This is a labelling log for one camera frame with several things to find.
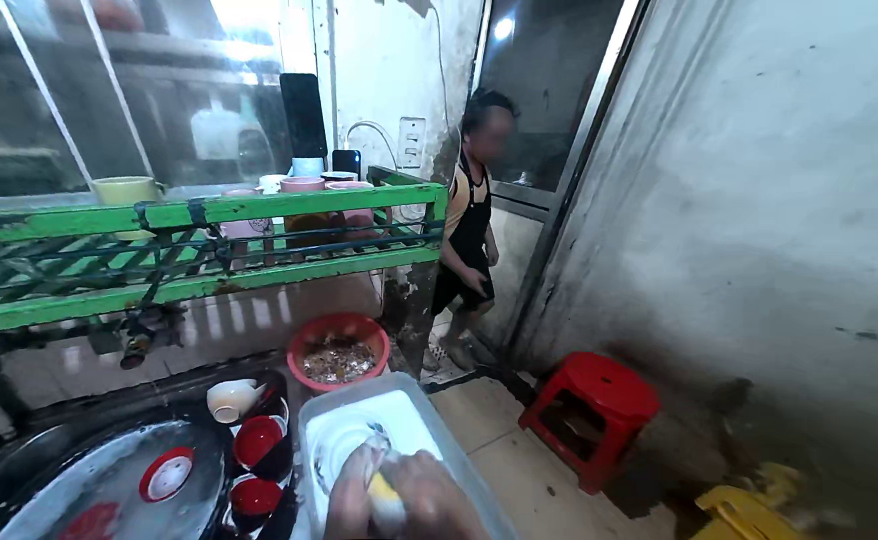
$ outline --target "hand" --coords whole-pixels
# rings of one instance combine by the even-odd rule
[[[462,283],[466,284],[466,287],[479,293],[482,298],[489,297],[489,295],[486,294],[485,289],[482,288],[483,282],[487,281],[489,277],[486,277],[476,268],[466,267],[466,269],[462,271],[462,274],[459,274],[459,279],[462,280]]]
[[[373,506],[368,482],[372,476],[375,450],[367,444],[354,449],[332,485],[328,495],[324,540],[369,537]]]
[[[469,497],[428,451],[421,449],[415,455],[385,461],[379,472],[402,498],[406,538],[488,539]]]
[[[499,248],[495,243],[486,244],[486,259],[489,260],[490,267],[499,264]]]

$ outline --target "electrical outlet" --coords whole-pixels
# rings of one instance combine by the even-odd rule
[[[426,146],[426,118],[403,116],[398,119],[398,168],[418,169],[423,166]]]

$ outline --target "glass window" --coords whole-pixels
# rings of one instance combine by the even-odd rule
[[[555,191],[622,0],[495,0],[479,84],[521,116],[497,181]]]
[[[140,1],[140,29],[103,28],[133,122],[162,182],[254,183],[289,171],[278,4]]]
[[[289,170],[278,2],[88,0],[117,85],[80,0],[5,5],[48,92],[0,10],[0,196],[88,191],[83,167],[173,188]]]
[[[39,10],[22,32],[27,40],[55,32]],[[0,12],[0,196],[87,190],[52,109],[30,73]]]

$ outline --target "metal door frame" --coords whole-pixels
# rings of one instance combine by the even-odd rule
[[[494,1],[485,0],[483,3],[482,26],[472,72],[471,89],[473,91],[480,85],[482,61],[485,57],[489,27],[492,24],[490,19]],[[626,59],[632,50],[639,27],[651,2],[652,0],[625,0],[622,3],[618,17],[615,19],[612,34],[609,37],[609,43],[602,56],[599,71],[589,92],[589,100],[582,113],[582,118],[579,120],[575,138],[572,140],[568,156],[565,159],[555,193],[513,183],[490,182],[494,208],[542,223],[539,238],[536,240],[535,248],[522,278],[522,284],[518,289],[518,302],[513,308],[509,324],[506,326],[506,340],[501,344],[487,344],[493,345],[493,350],[505,354],[506,358],[513,356],[520,328],[529,315],[532,300],[542,286],[543,275],[553,255],[553,247],[576,198],[583,169],[585,169],[599,136],[602,120],[609,110]]]

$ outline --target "red plastic basin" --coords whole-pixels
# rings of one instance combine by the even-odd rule
[[[368,373],[363,374],[356,380],[339,384],[329,384],[312,380],[303,371],[303,358],[306,357],[310,345],[321,343],[327,336],[336,338],[353,337],[364,342],[375,354],[375,365]],[[383,374],[386,362],[389,361],[389,337],[385,330],[376,321],[360,313],[332,313],[318,319],[313,319],[299,328],[292,336],[289,348],[285,353],[285,360],[289,364],[289,371],[303,385],[319,391],[330,392],[337,388],[348,387],[359,381],[372,379]]]

